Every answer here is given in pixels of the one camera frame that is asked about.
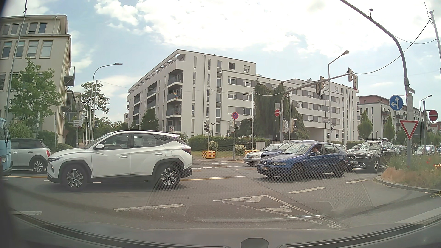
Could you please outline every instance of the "curb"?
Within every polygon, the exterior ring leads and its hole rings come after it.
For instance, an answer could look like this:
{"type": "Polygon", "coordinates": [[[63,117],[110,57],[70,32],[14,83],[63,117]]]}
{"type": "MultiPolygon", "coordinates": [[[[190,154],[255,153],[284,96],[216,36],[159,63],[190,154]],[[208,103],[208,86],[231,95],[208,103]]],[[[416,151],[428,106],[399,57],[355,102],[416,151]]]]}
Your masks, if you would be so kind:
{"type": "Polygon", "coordinates": [[[419,191],[419,192],[428,192],[428,193],[438,193],[441,191],[441,189],[430,189],[430,188],[421,188],[421,187],[416,187],[416,186],[409,186],[409,185],[404,185],[404,184],[396,184],[393,182],[389,182],[386,181],[384,179],[381,178],[381,176],[376,176],[373,179],[375,182],[378,182],[380,184],[384,184],[390,187],[394,187],[394,188],[402,188],[402,189],[407,189],[407,190],[413,190],[413,191],[419,191]]]}

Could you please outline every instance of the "lamp post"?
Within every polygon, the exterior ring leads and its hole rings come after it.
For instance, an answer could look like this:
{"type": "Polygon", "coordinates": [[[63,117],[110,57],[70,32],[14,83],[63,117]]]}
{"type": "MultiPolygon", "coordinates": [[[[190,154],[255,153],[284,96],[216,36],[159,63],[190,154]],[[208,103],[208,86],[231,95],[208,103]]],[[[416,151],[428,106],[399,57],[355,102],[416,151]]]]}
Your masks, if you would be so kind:
{"type": "MultiPolygon", "coordinates": [[[[332,62],[336,61],[341,56],[346,55],[348,53],[349,53],[348,50],[344,51],[340,56],[338,56],[336,59],[334,59],[333,61],[331,61],[328,64],[328,78],[331,77],[330,76],[330,72],[329,72],[329,65],[332,64],[332,62]]],[[[331,119],[331,113],[332,113],[332,110],[331,110],[331,81],[330,81],[329,82],[329,142],[331,142],[331,140],[332,140],[332,129],[331,129],[332,119],[331,119]]],[[[325,100],[325,118],[326,118],[326,100],[325,100]]]]}
{"type": "MultiPolygon", "coordinates": [[[[100,68],[103,68],[103,67],[106,67],[106,66],[112,66],[112,65],[122,65],[122,64],[123,64],[123,63],[114,63],[114,64],[103,65],[103,66],[98,67],[98,69],[96,69],[95,72],[93,73],[92,89],[90,89],[90,102],[89,102],[89,131],[88,131],[88,134],[89,134],[89,138],[88,138],[89,143],[90,143],[90,138],[91,138],[91,136],[90,136],[90,134],[91,134],[90,131],[91,131],[91,129],[92,129],[92,97],[93,97],[93,82],[94,82],[94,80],[95,80],[95,73],[96,73],[100,68]]],[[[97,84],[98,84],[98,80],[95,82],[95,98],[94,98],[94,100],[93,100],[93,116],[95,116],[95,102],[96,102],[96,100],[97,100],[97,84]]]]}
{"type": "MultiPolygon", "coordinates": [[[[425,100],[426,98],[429,98],[429,97],[432,97],[432,95],[428,95],[428,96],[426,96],[425,98],[423,98],[423,99],[421,99],[421,100],[419,100],[419,112],[421,113],[421,101],[423,101],[423,100],[425,100]]],[[[419,133],[419,145],[421,146],[422,145],[422,125],[421,125],[421,122],[420,122],[420,124],[419,124],[419,131],[420,131],[420,133],[419,133]]]]}

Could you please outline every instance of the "green tree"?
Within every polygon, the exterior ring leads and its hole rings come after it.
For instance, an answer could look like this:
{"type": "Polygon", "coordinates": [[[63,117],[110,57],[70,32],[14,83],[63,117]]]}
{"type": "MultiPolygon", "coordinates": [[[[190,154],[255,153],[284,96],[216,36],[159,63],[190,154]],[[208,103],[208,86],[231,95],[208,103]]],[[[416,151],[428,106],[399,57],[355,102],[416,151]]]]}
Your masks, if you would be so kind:
{"type": "Polygon", "coordinates": [[[395,128],[392,124],[392,117],[390,115],[384,125],[383,135],[384,138],[389,139],[389,141],[392,141],[392,139],[395,137],[395,128]]]}
{"type": "Polygon", "coordinates": [[[27,58],[27,66],[23,71],[14,75],[12,89],[15,91],[11,99],[9,111],[16,119],[23,121],[29,128],[36,127],[37,111],[40,112],[40,121],[54,114],[51,106],[59,106],[63,95],[58,93],[52,80],[54,70],[41,71],[41,65],[36,65],[27,58]]]}
{"type": "Polygon", "coordinates": [[[364,140],[369,138],[369,135],[372,132],[372,122],[369,120],[366,110],[363,111],[361,115],[360,125],[358,125],[358,132],[360,137],[364,140]]]}
{"type": "Polygon", "coordinates": [[[159,120],[156,118],[154,108],[150,108],[144,113],[139,124],[139,129],[159,130],[159,120]]]}

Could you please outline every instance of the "asphalt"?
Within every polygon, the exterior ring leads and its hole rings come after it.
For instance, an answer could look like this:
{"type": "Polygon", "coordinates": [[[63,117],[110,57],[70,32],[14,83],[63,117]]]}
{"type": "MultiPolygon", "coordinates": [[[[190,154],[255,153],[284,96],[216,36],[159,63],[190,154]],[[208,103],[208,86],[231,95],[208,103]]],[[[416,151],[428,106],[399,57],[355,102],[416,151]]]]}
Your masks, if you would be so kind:
{"type": "Polygon", "coordinates": [[[14,214],[140,229],[342,229],[399,222],[441,205],[441,197],[379,184],[373,179],[381,173],[363,169],[291,181],[267,178],[241,161],[195,159],[193,167],[173,190],[153,190],[149,182],[92,183],[68,192],[26,170],[4,180],[14,214]]]}

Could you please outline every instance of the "white building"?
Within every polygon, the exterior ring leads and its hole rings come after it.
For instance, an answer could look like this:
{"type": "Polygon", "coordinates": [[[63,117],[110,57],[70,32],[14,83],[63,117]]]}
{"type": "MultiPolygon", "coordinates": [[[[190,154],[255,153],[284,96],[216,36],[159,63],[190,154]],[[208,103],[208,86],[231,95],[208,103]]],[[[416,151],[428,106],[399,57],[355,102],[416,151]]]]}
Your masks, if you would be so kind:
{"type": "MultiPolygon", "coordinates": [[[[249,61],[178,49],[129,89],[126,107],[128,113],[124,114],[124,120],[129,126],[133,121],[139,124],[144,112],[155,108],[160,129],[163,131],[168,132],[169,127],[174,126],[175,132],[185,132],[189,136],[205,134],[203,125],[209,120],[215,124],[215,135],[226,135],[228,121],[232,119],[231,113],[237,112],[239,121],[251,118],[251,92],[257,83],[276,88],[281,82],[256,74],[255,68],[255,63],[249,61]]],[[[297,87],[304,82],[291,79],[285,81],[284,86],[297,87]]],[[[344,97],[352,94],[354,90],[332,83],[331,88],[334,87],[337,87],[338,91],[331,91],[331,117],[334,124],[331,140],[357,139],[357,135],[352,137],[350,132],[348,138],[342,137],[345,126],[344,97]]],[[[353,94],[353,101],[357,102],[358,97],[353,94]]],[[[297,110],[303,114],[311,138],[324,140],[327,133],[323,123],[325,103],[316,95],[315,88],[293,93],[293,100],[298,106],[297,110]]],[[[326,101],[326,105],[329,109],[329,101],[326,101]]],[[[351,117],[351,121],[357,119],[356,111],[353,116],[355,119],[351,117]]],[[[351,131],[355,131],[355,134],[356,126],[357,121],[351,123],[351,131]]]]}
{"type": "MultiPolygon", "coordinates": [[[[7,86],[11,73],[11,64],[22,16],[1,18],[0,26],[0,116],[5,116],[7,99],[7,86]]],[[[53,106],[51,109],[55,115],[44,118],[40,129],[56,132],[59,142],[62,142],[64,134],[65,113],[71,108],[69,102],[74,102],[74,95],[69,93],[68,87],[72,87],[75,81],[74,68],[71,67],[71,36],[67,33],[66,15],[28,15],[26,16],[21,38],[18,43],[17,55],[13,73],[23,70],[27,63],[26,58],[41,65],[41,70],[54,69],[52,78],[59,93],[64,95],[61,106],[53,106]]]]}

